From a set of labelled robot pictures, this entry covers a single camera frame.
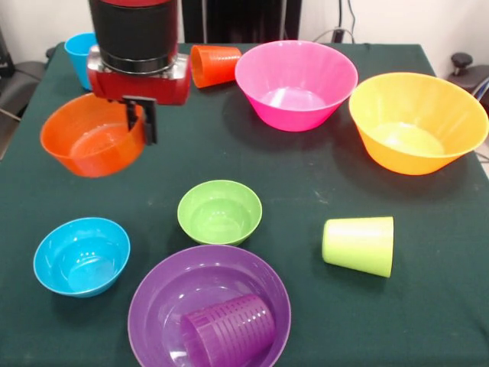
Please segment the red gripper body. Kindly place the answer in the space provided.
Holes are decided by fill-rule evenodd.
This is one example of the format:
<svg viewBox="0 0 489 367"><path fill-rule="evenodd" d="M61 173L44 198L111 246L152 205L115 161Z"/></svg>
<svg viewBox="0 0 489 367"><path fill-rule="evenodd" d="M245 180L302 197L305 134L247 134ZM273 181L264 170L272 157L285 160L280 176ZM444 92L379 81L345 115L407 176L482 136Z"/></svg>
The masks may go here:
<svg viewBox="0 0 489 367"><path fill-rule="evenodd" d="M190 70L190 58L186 54L177 54L172 65L153 75L111 70L102 62L97 45L91 47L87 59L92 92L99 98L118 102L125 98L146 98L159 105L182 105L189 95Z"/></svg>

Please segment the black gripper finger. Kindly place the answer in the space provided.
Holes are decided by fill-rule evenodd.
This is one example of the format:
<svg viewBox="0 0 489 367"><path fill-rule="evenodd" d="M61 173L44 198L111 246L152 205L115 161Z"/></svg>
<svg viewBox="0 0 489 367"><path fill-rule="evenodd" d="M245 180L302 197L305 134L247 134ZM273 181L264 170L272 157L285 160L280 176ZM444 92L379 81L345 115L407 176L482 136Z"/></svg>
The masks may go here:
<svg viewBox="0 0 489 367"><path fill-rule="evenodd" d="M128 129L132 130L138 120L136 104L133 101L125 101L125 111L128 122Z"/></svg>
<svg viewBox="0 0 489 367"><path fill-rule="evenodd" d="M144 139L146 145L155 145L157 143L157 117L154 102L144 102Z"/></svg>

